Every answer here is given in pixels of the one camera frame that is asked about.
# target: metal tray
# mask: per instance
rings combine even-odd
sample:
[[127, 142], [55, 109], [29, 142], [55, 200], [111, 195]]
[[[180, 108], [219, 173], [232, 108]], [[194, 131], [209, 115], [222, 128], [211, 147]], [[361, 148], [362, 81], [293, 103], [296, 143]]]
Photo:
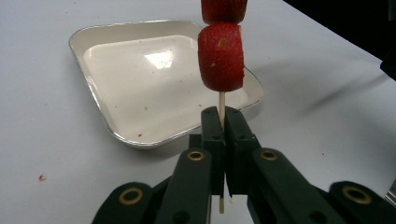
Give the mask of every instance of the metal tray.
[[[134, 148], [159, 147], [200, 127], [203, 109], [218, 93], [202, 83], [197, 37], [188, 21], [93, 26], [70, 37], [93, 99], [110, 132]], [[227, 92], [226, 105], [257, 104], [262, 85], [247, 69], [244, 87]]]

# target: red strawberry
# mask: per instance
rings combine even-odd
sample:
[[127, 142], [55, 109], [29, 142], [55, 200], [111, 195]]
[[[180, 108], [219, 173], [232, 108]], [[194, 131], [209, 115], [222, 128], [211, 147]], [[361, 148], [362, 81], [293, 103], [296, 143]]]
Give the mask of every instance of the red strawberry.
[[210, 90], [241, 88], [245, 75], [241, 27], [231, 22], [206, 26], [198, 34], [198, 63], [202, 80]]
[[245, 18], [247, 3], [248, 0], [201, 0], [202, 17], [207, 24], [239, 23]]

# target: strawberry slice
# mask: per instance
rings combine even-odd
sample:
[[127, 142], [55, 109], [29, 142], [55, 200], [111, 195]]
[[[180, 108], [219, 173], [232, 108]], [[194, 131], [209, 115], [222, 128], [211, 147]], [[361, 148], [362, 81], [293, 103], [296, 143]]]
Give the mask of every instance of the strawberry slice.
[[231, 22], [206, 26], [198, 34], [198, 63], [202, 81], [210, 90], [241, 88], [245, 75], [241, 27]]
[[220, 21], [239, 23], [245, 18], [248, 0], [201, 0], [206, 24]]

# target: black robotic claw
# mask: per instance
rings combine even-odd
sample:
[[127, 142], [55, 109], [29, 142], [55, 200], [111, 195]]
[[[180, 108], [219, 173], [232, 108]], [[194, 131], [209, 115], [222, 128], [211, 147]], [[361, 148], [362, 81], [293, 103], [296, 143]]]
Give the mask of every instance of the black robotic claw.
[[247, 195], [258, 224], [396, 223], [396, 211], [364, 186], [310, 185], [279, 151], [261, 147], [239, 110], [227, 107], [224, 131], [215, 107], [201, 114], [202, 134], [190, 135], [174, 173], [154, 188], [129, 183], [115, 189], [93, 224], [210, 223], [211, 196]]

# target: brass screw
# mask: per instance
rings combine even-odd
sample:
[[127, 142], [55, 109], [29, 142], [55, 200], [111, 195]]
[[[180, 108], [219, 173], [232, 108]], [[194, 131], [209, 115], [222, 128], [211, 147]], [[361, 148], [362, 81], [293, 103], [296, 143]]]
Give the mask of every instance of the brass screw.
[[369, 194], [367, 194], [362, 189], [352, 187], [352, 186], [344, 186], [343, 194], [351, 201], [360, 204], [369, 204], [372, 202], [372, 198]]
[[275, 160], [277, 160], [277, 155], [276, 155], [276, 153], [273, 152], [273, 151], [270, 151], [270, 150], [268, 150], [268, 149], [264, 150], [264, 151], [260, 154], [260, 156], [261, 156], [263, 159], [268, 160], [268, 161], [275, 161]]
[[[136, 196], [132, 199], [125, 198], [125, 196], [129, 193], [136, 193]], [[122, 192], [122, 194], [119, 197], [119, 201], [124, 205], [132, 205], [140, 202], [142, 198], [143, 198], [143, 190], [139, 188], [130, 188]]]
[[205, 154], [200, 152], [200, 151], [192, 151], [189, 154], [187, 154], [187, 158], [191, 161], [201, 161], [205, 157]]

